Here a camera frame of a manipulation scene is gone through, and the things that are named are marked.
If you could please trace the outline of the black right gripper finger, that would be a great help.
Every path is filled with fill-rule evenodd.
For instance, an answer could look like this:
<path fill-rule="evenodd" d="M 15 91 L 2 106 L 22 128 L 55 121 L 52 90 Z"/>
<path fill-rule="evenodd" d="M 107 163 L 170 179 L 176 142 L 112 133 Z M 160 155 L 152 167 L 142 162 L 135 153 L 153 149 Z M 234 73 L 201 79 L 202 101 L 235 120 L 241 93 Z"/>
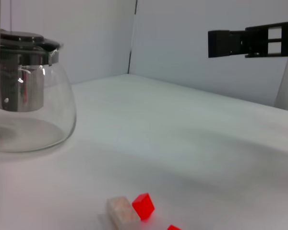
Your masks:
<path fill-rule="evenodd" d="M 208 57 L 288 57 L 288 22 L 208 32 Z"/>

